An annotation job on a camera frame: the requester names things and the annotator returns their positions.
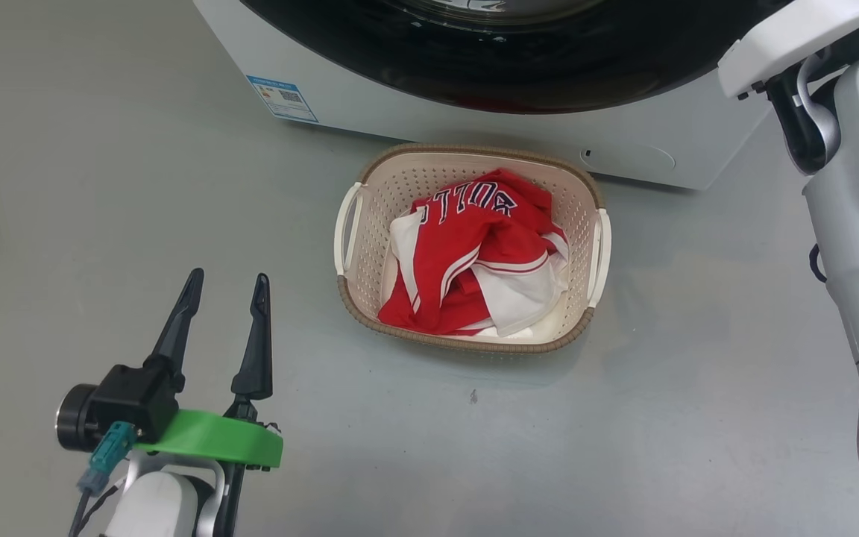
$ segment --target green plastic part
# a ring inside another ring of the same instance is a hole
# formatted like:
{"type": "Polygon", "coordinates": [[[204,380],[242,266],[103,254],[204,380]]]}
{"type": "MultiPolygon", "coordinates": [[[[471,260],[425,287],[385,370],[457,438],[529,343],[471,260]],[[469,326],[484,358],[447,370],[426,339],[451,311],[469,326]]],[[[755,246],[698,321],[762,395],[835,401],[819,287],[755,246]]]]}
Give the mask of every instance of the green plastic part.
{"type": "Polygon", "coordinates": [[[160,441],[139,442],[134,448],[279,468],[283,439],[260,424],[200,410],[178,410],[160,441]]]}

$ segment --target brown basket rim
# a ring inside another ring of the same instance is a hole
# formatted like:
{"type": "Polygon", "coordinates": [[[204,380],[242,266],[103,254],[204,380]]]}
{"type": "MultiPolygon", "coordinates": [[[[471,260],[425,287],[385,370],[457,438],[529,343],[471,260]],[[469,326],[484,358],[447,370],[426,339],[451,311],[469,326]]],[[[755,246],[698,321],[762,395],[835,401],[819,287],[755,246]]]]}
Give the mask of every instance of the brown basket rim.
{"type": "MultiPolygon", "coordinates": [[[[383,153],[375,157],[367,167],[360,172],[358,181],[361,184],[367,184],[367,179],[380,164],[386,160],[403,155],[405,153],[460,153],[466,155],[484,155],[490,157],[510,157],[510,159],[529,160],[533,163],[548,164],[568,171],[573,176],[578,177],[586,188],[592,193],[592,198],[596,201],[596,209],[602,210],[605,208],[605,201],[597,186],[596,181],[585,170],[576,168],[565,160],[555,159],[554,157],[546,157],[539,153],[531,151],[522,151],[516,149],[503,149],[498,147],[487,147],[483,145],[442,145],[430,143],[403,143],[385,150],[383,153]]],[[[399,327],[392,327],[381,322],[375,321],[367,317],[357,305],[353,302],[350,296],[349,283],[345,276],[337,276],[337,288],[340,292],[340,298],[344,302],[345,308],[360,324],[375,330],[375,332],[385,333],[388,336],[399,337],[416,343],[432,345],[434,347],[443,347],[444,349],[456,349],[460,351],[478,351],[478,353],[501,353],[501,354],[544,354],[549,351],[557,351],[562,347],[572,343],[585,332],[589,326],[594,308],[586,308],[582,312],[582,318],[572,327],[568,333],[564,333],[558,339],[554,339],[548,343],[529,344],[529,345],[514,345],[512,343],[488,343],[484,341],[466,341],[463,339],[449,339],[449,337],[430,336],[429,334],[410,332],[399,327]]]]}

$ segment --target clothing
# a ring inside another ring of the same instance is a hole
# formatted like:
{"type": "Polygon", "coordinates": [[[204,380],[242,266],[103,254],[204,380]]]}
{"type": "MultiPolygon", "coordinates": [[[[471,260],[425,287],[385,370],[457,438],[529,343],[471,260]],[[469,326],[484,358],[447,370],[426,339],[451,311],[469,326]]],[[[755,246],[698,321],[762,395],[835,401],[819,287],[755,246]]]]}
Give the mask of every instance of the clothing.
{"type": "Polygon", "coordinates": [[[508,336],[532,325],[568,283],[565,233],[552,194],[503,169],[413,201],[389,227],[396,285],[378,314],[385,324],[433,334],[495,326],[508,336]]]}

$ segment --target washing machine door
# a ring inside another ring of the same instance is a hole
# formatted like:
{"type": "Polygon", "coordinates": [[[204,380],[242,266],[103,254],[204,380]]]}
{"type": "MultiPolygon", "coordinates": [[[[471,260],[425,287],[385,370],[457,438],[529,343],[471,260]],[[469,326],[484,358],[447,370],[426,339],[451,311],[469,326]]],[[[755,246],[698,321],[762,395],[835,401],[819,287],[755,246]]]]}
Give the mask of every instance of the washing machine door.
{"type": "Polygon", "coordinates": [[[712,70],[789,0],[242,0],[323,57],[456,106],[563,113],[712,70]]]}

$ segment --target white handle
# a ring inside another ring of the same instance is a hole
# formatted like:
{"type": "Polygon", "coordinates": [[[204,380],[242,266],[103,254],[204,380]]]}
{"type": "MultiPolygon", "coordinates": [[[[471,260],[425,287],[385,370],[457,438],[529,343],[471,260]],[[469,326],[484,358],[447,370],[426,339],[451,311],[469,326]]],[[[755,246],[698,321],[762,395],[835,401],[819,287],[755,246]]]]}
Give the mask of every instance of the white handle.
{"type": "Polygon", "coordinates": [[[589,271],[589,308],[594,308],[602,297],[611,262],[611,221],[606,210],[599,210],[593,242],[592,266],[589,271]]]}
{"type": "MultiPolygon", "coordinates": [[[[333,231],[333,266],[337,269],[337,275],[343,276],[344,272],[349,269],[350,260],[344,253],[344,232],[347,230],[347,217],[349,216],[350,206],[360,194],[362,184],[354,183],[344,196],[343,203],[340,204],[340,211],[337,213],[337,228],[333,231]]],[[[357,238],[357,225],[360,223],[360,205],[357,204],[356,210],[353,211],[353,227],[350,229],[350,241],[347,244],[347,251],[350,255],[353,254],[353,243],[357,238]]]]}

